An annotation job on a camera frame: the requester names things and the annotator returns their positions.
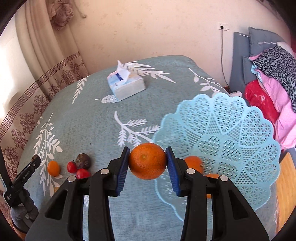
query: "teal bedspread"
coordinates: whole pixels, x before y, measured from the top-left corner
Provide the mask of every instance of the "teal bedspread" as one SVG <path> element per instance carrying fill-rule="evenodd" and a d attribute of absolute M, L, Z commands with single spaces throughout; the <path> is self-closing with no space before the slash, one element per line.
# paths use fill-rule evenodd
<path fill-rule="evenodd" d="M 162 118 L 174 113 L 181 101 L 200 93 L 213 96 L 225 92 L 185 56 L 155 57 L 125 66 L 143 76 L 146 90 L 118 102 L 107 83 L 107 76 L 116 67 L 109 68 L 60 91 L 40 118 L 18 169 L 22 170 L 35 153 L 41 157 L 41 166 L 25 185 L 39 210 L 53 195 L 54 188 L 70 175 L 66 165 L 79 153 L 91 157 L 93 174 L 107 167 L 111 159 L 118 158 L 124 146 L 132 149 L 151 142 Z M 60 164 L 61 174 L 57 178 L 48 175 L 47 165 L 51 160 Z M 120 197 L 110 198 L 116 240 L 180 240 L 186 204 L 168 205 L 159 198 L 158 191 L 162 192 L 155 189 L 154 180 L 138 179 L 128 171 Z M 88 240 L 87 205 L 86 197 L 84 240 Z M 256 212 L 272 236 L 275 195 Z"/>

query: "tissue box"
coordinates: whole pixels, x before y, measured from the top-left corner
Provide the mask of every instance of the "tissue box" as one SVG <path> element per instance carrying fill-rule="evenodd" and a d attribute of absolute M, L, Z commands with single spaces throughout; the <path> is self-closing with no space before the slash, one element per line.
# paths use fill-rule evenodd
<path fill-rule="evenodd" d="M 119 101 L 146 89 L 143 78 L 137 74 L 130 74 L 123 85 L 113 85 L 110 88 Z"/>

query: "pillow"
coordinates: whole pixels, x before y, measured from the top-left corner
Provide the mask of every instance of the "pillow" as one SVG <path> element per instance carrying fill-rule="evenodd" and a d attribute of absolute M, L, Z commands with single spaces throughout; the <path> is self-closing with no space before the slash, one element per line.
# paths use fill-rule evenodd
<path fill-rule="evenodd" d="M 282 47 L 284 50 L 289 52 L 293 57 L 295 57 L 294 51 L 292 50 L 292 48 L 286 42 L 277 42 L 277 46 Z"/>
<path fill-rule="evenodd" d="M 274 32 L 249 27 L 250 33 L 250 56 L 262 53 L 264 50 L 276 46 L 277 42 L 284 40 Z"/>
<path fill-rule="evenodd" d="M 251 72 L 251 67 L 253 63 L 249 60 L 248 57 L 242 58 L 242 67 L 243 67 L 243 73 L 244 73 L 244 83 L 247 85 L 253 80 L 256 80 L 257 77 L 255 74 Z"/>

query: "white leaf pattern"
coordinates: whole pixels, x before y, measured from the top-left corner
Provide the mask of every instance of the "white leaf pattern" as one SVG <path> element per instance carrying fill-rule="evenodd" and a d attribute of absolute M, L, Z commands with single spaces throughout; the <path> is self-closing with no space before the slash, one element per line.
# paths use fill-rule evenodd
<path fill-rule="evenodd" d="M 133 62 L 123 64 L 122 66 L 124 68 L 128 69 L 129 71 L 136 73 L 140 76 L 150 75 L 152 78 L 155 78 L 155 79 L 157 79 L 157 77 L 159 77 L 164 80 L 168 80 L 172 83 L 175 83 L 175 81 L 173 81 L 172 79 L 170 79 L 169 77 L 164 75 L 164 74 L 170 74 L 170 73 L 165 73 L 165 72 L 159 71 L 159 70 L 148 71 L 148 69 L 154 69 L 150 65 L 140 64 L 140 63 L 133 61 Z"/>
<path fill-rule="evenodd" d="M 47 155 L 48 155 L 48 157 L 49 157 L 51 160 L 54 159 L 54 155 L 53 155 L 52 153 L 49 153 L 49 154 L 47 154 Z"/>
<path fill-rule="evenodd" d="M 214 79 L 212 79 L 212 78 L 206 78 L 206 77 L 201 77 L 201 76 L 199 76 L 198 74 L 196 74 L 191 68 L 188 68 L 188 69 L 189 69 L 192 73 L 194 73 L 193 81 L 194 81 L 195 83 L 198 82 L 198 81 L 196 81 L 197 78 L 198 78 L 198 80 L 199 80 L 199 79 L 203 79 L 203 80 L 205 80 L 205 82 L 200 83 L 200 85 L 205 85 L 204 87 L 202 87 L 202 88 L 200 89 L 200 91 L 207 91 L 207 90 L 210 90 L 210 89 L 211 89 L 211 90 L 213 91 L 212 96 L 214 96 L 216 93 L 221 92 L 220 90 L 218 90 L 218 89 L 216 88 L 216 87 L 219 87 L 219 88 L 223 89 L 223 92 L 225 92 L 224 88 L 223 88 L 220 84 L 218 84 L 218 83 L 212 81 L 212 80 L 214 80 Z"/>
<path fill-rule="evenodd" d="M 210 86 L 204 86 L 200 89 L 200 91 L 206 91 L 209 90 L 211 87 Z"/>
<path fill-rule="evenodd" d="M 77 81 L 77 87 L 76 87 L 76 91 L 74 93 L 74 96 L 73 96 L 73 101 L 72 101 L 72 104 L 74 103 L 74 101 L 78 98 L 78 95 L 80 95 L 81 91 L 83 90 L 82 86 L 85 85 L 85 81 L 87 81 L 87 77 Z"/>
<path fill-rule="evenodd" d="M 140 145 L 142 143 L 142 139 L 146 142 L 152 142 L 152 140 L 147 137 L 150 134 L 154 134 L 160 129 L 159 125 L 154 126 L 148 126 L 141 129 L 141 131 L 136 132 L 131 130 L 129 127 L 139 127 L 145 123 L 147 123 L 146 119 L 138 119 L 138 120 L 129 120 L 126 124 L 123 124 L 117 115 L 117 111 L 114 113 L 114 118 L 117 121 L 117 123 L 121 126 L 121 130 L 118 133 L 118 145 L 124 146 L 125 143 L 131 144 L 133 148 Z"/>
<path fill-rule="evenodd" d="M 102 103 L 116 103 L 116 102 L 119 102 L 115 95 L 107 95 L 103 99 L 95 99 L 95 100 L 101 100 Z"/>
<path fill-rule="evenodd" d="M 40 120 L 43 120 L 43 117 L 42 117 L 42 116 L 40 116 L 39 120 L 37 121 L 37 126 L 36 126 L 36 127 L 39 126 L 39 124 L 40 124 Z"/>
<path fill-rule="evenodd" d="M 40 171 L 40 174 L 39 176 L 41 176 L 40 178 L 40 185 L 42 184 L 43 186 L 43 193 L 45 195 L 46 193 L 46 186 L 49 186 L 49 192 L 50 192 L 50 196 L 53 195 L 54 193 L 54 189 L 53 189 L 53 184 L 57 187 L 59 186 L 58 183 L 56 183 L 55 181 L 53 181 L 52 177 L 47 173 L 47 178 L 46 178 L 46 170 L 47 170 L 47 165 L 48 163 L 54 159 L 54 153 L 55 153 L 55 150 L 57 152 L 62 152 L 62 148 L 59 146 L 59 141 L 58 139 L 54 139 L 54 136 L 51 131 L 54 129 L 54 127 L 49 127 L 49 126 L 52 126 L 53 123 L 50 122 L 51 120 L 51 117 L 52 117 L 53 113 L 51 114 L 49 120 L 41 127 L 41 131 L 38 135 L 38 137 L 36 139 L 38 139 L 37 143 L 34 145 L 34 148 L 35 149 L 35 154 L 38 154 L 41 158 L 45 158 L 40 166 L 42 166 L 41 168 L 41 171 Z M 63 176 L 62 175 L 59 175 L 57 177 L 55 177 L 56 179 L 60 179 L 62 178 Z"/>

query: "metal screw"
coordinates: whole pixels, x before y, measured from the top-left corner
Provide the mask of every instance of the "metal screw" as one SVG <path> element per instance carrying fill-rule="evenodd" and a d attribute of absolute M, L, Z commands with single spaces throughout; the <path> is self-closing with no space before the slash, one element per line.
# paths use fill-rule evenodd
<path fill-rule="evenodd" d="M 67 181 L 70 182 L 70 183 L 74 182 L 75 180 L 76 180 L 76 177 L 75 176 L 69 176 L 67 178 Z"/>
<path fill-rule="evenodd" d="M 224 182 L 227 182 L 227 181 L 228 181 L 228 177 L 225 176 L 225 175 L 220 176 L 220 179 L 221 179 L 222 181 L 224 181 Z"/>
<path fill-rule="evenodd" d="M 186 170 L 186 172 L 187 172 L 188 174 L 194 174 L 194 173 L 195 173 L 195 170 L 194 170 L 193 168 L 188 168 L 188 169 Z"/>
<path fill-rule="evenodd" d="M 107 169 L 107 168 L 104 168 L 104 169 L 102 169 L 101 170 L 101 174 L 103 174 L 103 175 L 106 175 L 106 174 L 108 174 L 110 171 L 109 171 L 109 169 Z"/>

